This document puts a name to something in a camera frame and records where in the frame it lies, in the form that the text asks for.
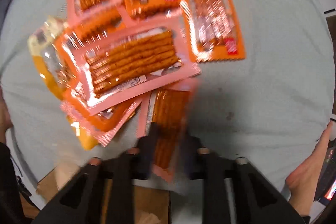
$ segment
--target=metal bolt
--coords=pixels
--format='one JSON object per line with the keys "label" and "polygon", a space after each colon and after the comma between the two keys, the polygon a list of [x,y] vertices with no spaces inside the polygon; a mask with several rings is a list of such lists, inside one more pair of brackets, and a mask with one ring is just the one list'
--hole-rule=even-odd
{"label": "metal bolt", "polygon": [[130,149],[127,150],[127,153],[130,155],[137,155],[140,153],[140,149],[136,148],[136,147],[132,147]]}
{"label": "metal bolt", "polygon": [[88,164],[90,165],[100,165],[101,159],[100,158],[92,158],[89,160]]}
{"label": "metal bolt", "polygon": [[207,149],[206,147],[202,147],[202,148],[197,149],[197,153],[199,153],[200,155],[209,154],[210,150]]}
{"label": "metal bolt", "polygon": [[240,157],[240,158],[236,158],[236,163],[239,165],[245,165],[245,164],[248,164],[249,161],[245,157]]}

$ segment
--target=brown cardboard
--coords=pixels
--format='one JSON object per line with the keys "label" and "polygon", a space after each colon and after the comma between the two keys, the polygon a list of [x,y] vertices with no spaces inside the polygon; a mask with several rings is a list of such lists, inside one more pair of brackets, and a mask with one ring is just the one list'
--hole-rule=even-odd
{"label": "brown cardboard", "polygon": [[[37,186],[36,192],[46,202],[49,202],[57,193],[58,187],[55,179],[55,169],[46,175]],[[112,187],[112,180],[105,181],[105,190],[102,206],[101,224],[105,224],[109,193]],[[145,187],[134,187],[135,224],[170,224],[169,191],[151,189]]]}

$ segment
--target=human hand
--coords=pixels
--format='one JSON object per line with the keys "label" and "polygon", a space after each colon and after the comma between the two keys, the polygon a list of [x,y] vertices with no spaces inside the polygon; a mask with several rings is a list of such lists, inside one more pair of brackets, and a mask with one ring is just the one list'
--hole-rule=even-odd
{"label": "human hand", "polygon": [[312,154],[286,179],[286,184],[291,191],[289,203],[301,216],[308,216],[310,214],[317,183],[328,149],[332,125],[333,123],[330,121]]}
{"label": "human hand", "polygon": [[0,142],[6,143],[6,131],[13,126],[11,117],[8,113],[7,105],[2,97],[0,87]]}

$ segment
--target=black sleeve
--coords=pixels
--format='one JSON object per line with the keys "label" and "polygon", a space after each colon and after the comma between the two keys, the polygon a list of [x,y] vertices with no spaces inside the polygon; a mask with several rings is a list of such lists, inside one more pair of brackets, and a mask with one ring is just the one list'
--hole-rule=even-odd
{"label": "black sleeve", "polygon": [[6,224],[27,223],[11,161],[11,152],[3,143],[0,143],[0,218],[1,223]]}
{"label": "black sleeve", "polygon": [[303,220],[304,220],[304,222],[305,222],[306,224],[309,224],[309,222],[310,222],[310,216],[305,216],[305,217],[303,217]]}

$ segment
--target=light gray table surface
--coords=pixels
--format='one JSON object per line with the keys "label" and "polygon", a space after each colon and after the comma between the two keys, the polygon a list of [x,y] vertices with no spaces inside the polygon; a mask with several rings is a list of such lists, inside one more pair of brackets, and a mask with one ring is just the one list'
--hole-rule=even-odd
{"label": "light gray table surface", "polygon": [[[330,34],[318,0],[233,0],[246,59],[202,63],[189,129],[222,156],[245,156],[282,190],[285,178],[307,158],[326,127],[333,105],[334,61]],[[107,148],[85,152],[59,101],[35,70],[26,41],[47,15],[66,16],[66,0],[13,0],[0,38],[4,97],[12,135],[31,180],[39,181],[68,156],[84,163],[111,158],[135,143],[137,115]],[[150,187],[182,195],[174,223],[200,223],[199,182],[183,179]]]}

